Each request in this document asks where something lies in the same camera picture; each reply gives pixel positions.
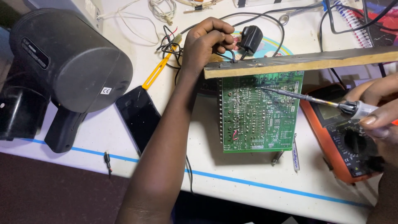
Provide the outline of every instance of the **digital multimeter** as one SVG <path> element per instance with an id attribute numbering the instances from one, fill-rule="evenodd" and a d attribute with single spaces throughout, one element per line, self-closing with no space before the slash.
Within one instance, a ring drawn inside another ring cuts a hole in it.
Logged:
<path id="1" fill-rule="evenodd" d="M 347 93 L 341 85 L 332 84 L 308 93 L 309 96 L 340 102 Z M 300 100 L 300 105 L 325 154 L 325 160 L 336 177 L 355 183 L 379 174 L 369 164 L 377 156 L 374 141 L 367 136 L 359 120 L 341 114 L 337 108 Z"/>

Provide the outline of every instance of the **black smartphone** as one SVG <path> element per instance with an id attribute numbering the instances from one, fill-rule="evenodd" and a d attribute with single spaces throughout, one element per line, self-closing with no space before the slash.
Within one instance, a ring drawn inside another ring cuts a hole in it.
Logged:
<path id="1" fill-rule="evenodd" d="M 142 86 L 138 86 L 116 99 L 115 104 L 142 154 L 160 121 L 152 99 Z"/>

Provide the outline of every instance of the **person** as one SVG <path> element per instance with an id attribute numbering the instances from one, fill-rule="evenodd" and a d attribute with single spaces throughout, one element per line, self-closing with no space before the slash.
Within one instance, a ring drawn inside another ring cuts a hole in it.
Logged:
<path id="1" fill-rule="evenodd" d="M 116 224 L 170 223 L 170 215 L 181 189 L 188 129 L 203 68 L 212 53 L 233 49 L 234 28 L 216 18 L 207 18 L 192 28 L 186 37 L 180 79 L 164 110 L 123 198 Z M 377 79 L 351 91 L 346 100 L 363 100 L 376 105 L 398 92 L 398 75 Z M 373 137 L 380 154 L 391 164 L 380 181 L 379 201 L 369 223 L 398 223 L 398 127 L 388 124 L 398 119 L 398 100 L 383 105 L 361 120 Z"/>

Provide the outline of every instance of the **yellow tool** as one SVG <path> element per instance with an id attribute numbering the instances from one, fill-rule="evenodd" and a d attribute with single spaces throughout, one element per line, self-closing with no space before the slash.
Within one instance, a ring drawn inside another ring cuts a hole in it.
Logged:
<path id="1" fill-rule="evenodd" d="M 182 40 L 182 35 L 179 33 L 176 35 L 176 37 L 174 38 L 173 43 L 181 43 Z M 173 50 L 175 50 L 177 48 L 177 45 L 172 45 L 171 48 Z M 167 61 L 169 60 L 170 56 L 172 54 L 168 53 L 166 55 L 165 58 L 163 58 L 163 60 L 158 64 L 158 66 L 156 66 L 155 70 L 150 74 L 150 76 L 146 79 L 146 81 L 144 82 L 144 84 L 142 85 L 142 87 L 146 90 L 149 89 L 149 87 L 152 85 L 152 83 L 155 81 L 155 79 L 158 77 L 158 75 L 160 74 L 160 72 L 163 70 L 163 68 L 166 66 Z"/>

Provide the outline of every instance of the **circuit board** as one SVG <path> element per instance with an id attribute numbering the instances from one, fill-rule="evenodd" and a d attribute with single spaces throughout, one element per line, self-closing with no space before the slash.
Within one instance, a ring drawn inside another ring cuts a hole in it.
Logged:
<path id="1" fill-rule="evenodd" d="M 299 100 L 261 87 L 301 92 L 303 71 L 219 79 L 224 153 L 291 150 Z"/>

